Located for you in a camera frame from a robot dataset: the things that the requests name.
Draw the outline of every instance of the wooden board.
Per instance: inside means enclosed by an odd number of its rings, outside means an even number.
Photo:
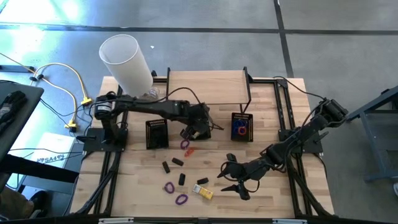
[[[179,87],[191,88],[199,100],[208,105],[239,104],[249,101],[246,76],[239,71],[171,71],[169,93]],[[189,90],[179,90],[169,96],[171,100],[197,103]]]
[[[290,79],[292,83],[305,90],[303,79]],[[155,84],[165,94],[165,84]],[[100,94],[116,91],[118,84],[113,77],[104,77]],[[295,122],[301,124],[310,112],[307,96],[294,87],[289,92]],[[254,115],[254,142],[232,142],[230,140],[231,113],[238,112],[238,105],[211,105],[210,115],[215,123],[225,128],[214,130],[212,138],[202,142],[191,142],[195,152],[184,158],[179,148],[182,138],[179,132],[183,125],[169,122],[170,149],[146,150],[145,121],[159,119],[159,116],[130,112],[128,115],[129,139],[119,168],[118,181],[114,195],[112,216],[130,217],[221,217],[221,218],[291,218],[294,216],[289,181],[286,174],[269,171],[261,179],[260,189],[251,194],[248,201],[241,200],[234,192],[220,190],[232,184],[225,179],[217,179],[220,165],[226,161],[226,154],[232,152],[239,162],[247,162],[259,157],[259,152],[269,144],[277,142],[279,122],[275,94],[272,85],[251,85],[252,102],[247,113]],[[78,179],[71,212],[77,211],[87,201],[98,185],[104,154],[93,153],[84,160]],[[171,162],[173,157],[184,161],[179,167]],[[171,173],[166,174],[162,162],[169,163]],[[333,213],[325,171],[321,162],[313,155],[303,155],[303,164],[308,186],[314,196]],[[186,174],[185,185],[177,187],[172,195],[162,188],[168,181],[178,186],[180,173]],[[193,193],[192,188],[198,179],[207,177],[210,182],[205,185],[214,191],[212,200]],[[254,181],[247,181],[249,189],[255,189]],[[179,194],[188,194],[188,202],[178,206],[175,199]],[[105,190],[103,208],[106,204],[108,190]],[[304,211],[302,194],[298,192],[300,208]]]

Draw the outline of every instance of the yellow object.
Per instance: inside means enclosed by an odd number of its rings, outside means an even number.
[[[38,68],[36,71],[33,71],[33,70],[31,70],[30,68],[24,66],[23,64],[21,64],[21,63],[15,61],[14,59],[12,59],[12,58],[10,58],[10,57],[8,57],[7,55],[4,55],[3,53],[0,53],[0,55],[2,55],[2,56],[4,56],[4,57],[8,58],[9,60],[12,60],[13,62],[19,64],[19,65],[22,66],[22,67],[24,67],[26,70],[32,72],[32,73],[33,73],[33,77],[36,77],[36,76],[38,75],[39,70],[41,70],[41,69],[43,69],[43,68],[45,68],[45,67],[48,67],[48,66],[50,66],[50,65],[61,65],[61,66],[67,67],[67,68],[69,68],[70,70],[72,70],[72,71],[77,75],[77,77],[78,77],[78,79],[79,79],[79,81],[80,81],[81,90],[82,90],[82,92],[83,92],[83,101],[81,102],[81,104],[82,104],[82,105],[87,105],[87,104],[90,104],[90,103],[93,101],[91,98],[88,98],[87,95],[86,95],[86,90],[85,90],[85,87],[84,87],[84,85],[83,85],[83,81],[81,80],[80,74],[79,74],[74,68],[72,68],[72,67],[69,66],[69,65],[66,65],[66,64],[64,64],[64,63],[57,63],[57,62],[56,62],[56,63],[48,63],[48,64],[46,64],[46,65],[41,66],[41,67]],[[43,81],[47,82],[49,85],[52,85],[52,86],[55,87],[55,88],[58,88],[58,89],[60,89],[60,90],[65,91],[66,93],[68,93],[68,94],[72,97],[72,100],[73,100],[73,107],[74,107],[74,114],[73,114],[72,119],[69,121],[69,125],[65,125],[65,127],[66,127],[66,128],[76,128],[75,120],[76,120],[76,114],[77,114],[77,105],[76,105],[76,99],[75,99],[75,97],[74,97],[68,90],[66,90],[66,89],[64,89],[64,88],[62,88],[62,87],[60,87],[60,86],[57,86],[57,85],[55,85],[55,84],[49,82],[46,78],[42,78],[42,79],[43,79]]]
[[[210,190],[205,189],[204,187],[200,187],[199,185],[195,184],[193,186],[193,192],[200,194],[205,199],[211,200],[213,197],[213,192]]]
[[[82,101],[80,104],[82,104],[82,105],[88,105],[88,104],[90,104],[91,102],[93,102],[93,100],[92,100],[91,98],[84,97],[83,101]]]
[[[76,123],[73,120],[70,120],[68,124],[64,126],[65,128],[77,128]]]

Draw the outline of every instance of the white plastic container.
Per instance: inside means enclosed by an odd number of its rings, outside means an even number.
[[[126,34],[110,37],[99,48],[99,57],[124,93],[141,96],[152,87],[152,75],[134,37]]]

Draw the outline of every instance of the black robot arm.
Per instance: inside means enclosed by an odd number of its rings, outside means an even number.
[[[340,106],[335,100],[324,99],[315,108],[314,117],[306,125],[297,128],[295,132],[283,142],[271,144],[262,152],[261,157],[246,163],[238,163],[233,154],[227,155],[226,162],[221,166],[221,173],[218,177],[225,177],[228,180],[235,181],[238,184],[232,185],[222,191],[235,191],[239,193],[243,200],[249,200],[248,189],[244,182],[251,179],[259,181],[269,169],[283,172],[283,168],[293,168],[289,166],[290,153],[292,149],[301,146],[312,135],[325,128],[336,128],[344,123],[348,111]]]
[[[118,139],[116,119],[125,111],[157,114],[165,119],[181,122],[187,125],[180,133],[184,139],[206,139],[210,136],[209,110],[204,103],[190,105],[183,100],[148,101],[109,92],[96,98],[94,116],[102,122],[103,142],[111,143]]]

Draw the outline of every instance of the concrete floor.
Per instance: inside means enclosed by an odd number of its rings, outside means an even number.
[[[397,30],[398,2],[390,0],[280,0],[286,29]],[[9,0],[0,22],[73,24],[117,27],[212,27],[277,29],[273,0]],[[109,75],[98,57],[102,42],[119,32],[42,31],[34,27],[0,30],[0,52],[38,67],[63,62],[77,69],[90,96]],[[124,32],[140,43],[150,69],[165,75],[175,70],[235,70],[248,66],[254,77],[287,76],[279,34]],[[350,111],[398,84],[396,35],[286,35],[294,77],[307,90],[336,99]],[[10,64],[0,58],[0,64]],[[70,71],[53,67],[44,74],[81,98]],[[0,73],[0,79],[28,83],[28,75]],[[69,113],[69,96],[45,83],[43,99]],[[309,98],[310,105],[318,100]],[[43,132],[68,134],[63,123],[42,105],[36,109],[19,142],[34,147]],[[328,130],[323,139],[328,183],[337,215],[398,221],[398,198],[392,181],[363,182],[374,160],[362,124],[353,121]],[[53,195],[52,214],[61,215],[67,194]]]

